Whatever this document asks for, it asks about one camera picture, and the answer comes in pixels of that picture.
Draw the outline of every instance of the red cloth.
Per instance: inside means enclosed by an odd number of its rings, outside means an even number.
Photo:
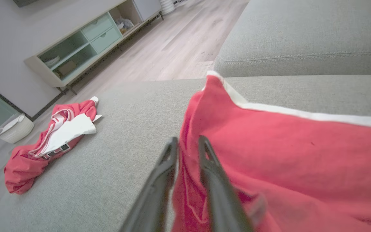
[[[47,144],[50,135],[62,126],[65,121],[71,121],[75,116],[85,113],[91,120],[94,120],[97,110],[93,100],[68,105],[56,105],[52,111],[51,121],[48,129],[40,134],[36,144],[15,147],[11,157],[4,168],[5,186],[10,193],[23,194],[30,189],[35,178],[44,172],[48,163],[61,157],[67,151],[59,152],[47,159],[42,158],[41,151]],[[73,148],[82,135],[68,142]]]
[[[210,231],[200,135],[210,140],[246,212],[251,200],[240,193],[265,196],[258,231],[371,231],[371,127],[242,109],[232,91],[209,75],[190,100],[179,138],[172,231]]]

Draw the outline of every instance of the cushion seam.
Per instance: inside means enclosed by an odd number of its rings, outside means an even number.
[[[346,55],[327,55],[327,56],[314,56],[314,57],[294,57],[291,59],[252,59],[252,60],[224,60],[219,56],[219,59],[223,63],[262,63],[262,62],[273,62],[273,61],[285,61],[295,59],[324,59],[330,57],[359,57],[359,56],[371,56],[371,54],[346,54]]]

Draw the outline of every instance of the gray cushion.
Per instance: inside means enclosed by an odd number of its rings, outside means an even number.
[[[371,75],[371,0],[251,0],[214,69],[225,77]]]
[[[371,76],[226,79],[249,101],[371,115]],[[126,84],[99,95],[97,134],[49,165],[23,195],[0,201],[0,232],[118,231],[159,153],[178,136],[204,79]],[[169,213],[169,225],[173,220]]]

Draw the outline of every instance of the cabinet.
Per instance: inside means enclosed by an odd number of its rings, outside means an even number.
[[[138,3],[125,0],[29,57],[25,64],[52,87],[68,86],[141,25],[156,17],[160,10],[158,0],[139,0]],[[132,26],[120,30],[116,24],[120,18],[129,19]]]

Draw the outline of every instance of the drawer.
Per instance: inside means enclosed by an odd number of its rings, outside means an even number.
[[[109,19],[108,15],[104,15],[101,18],[98,18],[94,22],[91,22],[81,31],[87,37],[89,41],[99,36],[101,33],[104,33],[108,28],[112,27],[112,22]]]
[[[121,38],[121,33],[117,32],[115,28],[111,28],[110,30],[104,32],[104,34],[94,40],[91,44],[97,53],[100,53],[119,38]]]

